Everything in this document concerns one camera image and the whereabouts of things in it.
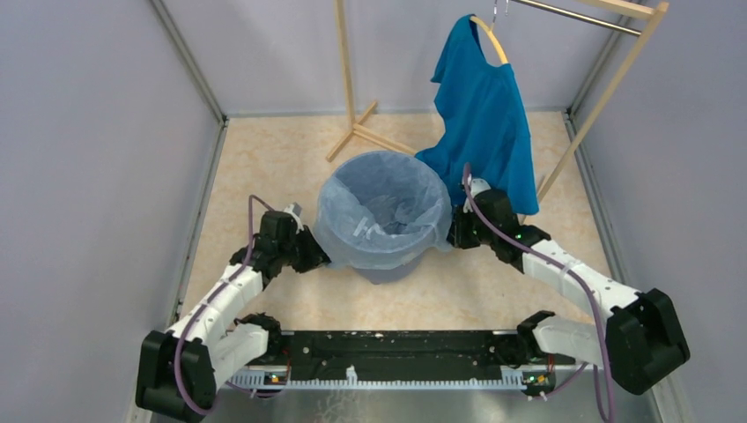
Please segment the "blue plastic trash bin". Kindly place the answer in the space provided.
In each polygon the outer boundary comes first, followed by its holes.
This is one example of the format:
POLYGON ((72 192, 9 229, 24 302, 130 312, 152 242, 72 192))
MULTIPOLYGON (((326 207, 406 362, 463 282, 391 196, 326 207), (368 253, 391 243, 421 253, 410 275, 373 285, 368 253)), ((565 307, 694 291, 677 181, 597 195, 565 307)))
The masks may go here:
POLYGON ((353 270, 374 285, 396 282, 409 276, 419 266, 423 256, 417 256, 410 262, 390 270, 358 269, 353 270))

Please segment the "light blue plastic trash bag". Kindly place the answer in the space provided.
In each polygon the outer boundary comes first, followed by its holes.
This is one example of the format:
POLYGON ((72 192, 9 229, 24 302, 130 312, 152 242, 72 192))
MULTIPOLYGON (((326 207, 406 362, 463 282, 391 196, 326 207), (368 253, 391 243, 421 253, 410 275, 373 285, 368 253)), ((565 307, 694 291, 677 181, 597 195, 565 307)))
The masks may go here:
POLYGON ((441 178, 413 156, 367 152, 322 185, 313 235, 333 267, 390 271, 428 249, 450 250, 452 204, 441 178))

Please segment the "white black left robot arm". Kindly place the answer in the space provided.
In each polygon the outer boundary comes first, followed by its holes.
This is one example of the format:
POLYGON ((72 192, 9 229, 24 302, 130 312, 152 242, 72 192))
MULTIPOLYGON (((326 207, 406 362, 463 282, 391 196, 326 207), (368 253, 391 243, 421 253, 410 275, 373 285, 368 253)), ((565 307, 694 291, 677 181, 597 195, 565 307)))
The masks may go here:
POLYGON ((236 252, 212 289, 178 322, 153 330, 139 353, 136 406, 181 422, 199 422, 213 411, 219 389, 251 360, 277 361, 283 350, 279 324, 239 312, 285 266, 298 273, 329 263, 301 208, 292 203, 263 214, 258 233, 236 252))

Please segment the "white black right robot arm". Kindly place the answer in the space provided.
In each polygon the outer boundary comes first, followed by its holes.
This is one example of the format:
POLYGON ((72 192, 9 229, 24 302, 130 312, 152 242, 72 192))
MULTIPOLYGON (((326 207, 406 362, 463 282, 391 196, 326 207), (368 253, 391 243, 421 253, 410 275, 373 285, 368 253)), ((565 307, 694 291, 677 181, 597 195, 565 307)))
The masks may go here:
POLYGON ((475 179, 454 209, 449 242, 458 249, 489 247, 503 263, 551 287, 593 319, 580 323, 550 311, 521 322, 516 350, 528 363, 549 354, 599 367, 606 381, 641 395, 691 358, 671 298, 642 292, 604 276, 565 251, 537 226, 523 225, 507 194, 475 179))

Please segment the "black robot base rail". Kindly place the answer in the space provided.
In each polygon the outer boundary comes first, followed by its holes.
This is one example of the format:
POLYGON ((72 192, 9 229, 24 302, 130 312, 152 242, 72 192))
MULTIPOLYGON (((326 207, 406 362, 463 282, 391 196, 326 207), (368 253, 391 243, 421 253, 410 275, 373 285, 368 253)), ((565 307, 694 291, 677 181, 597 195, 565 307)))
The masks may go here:
POLYGON ((510 369, 542 371, 573 359, 532 350, 514 331, 284 331, 249 367, 288 370, 294 382, 343 380, 352 367, 363 382, 492 381, 510 369))

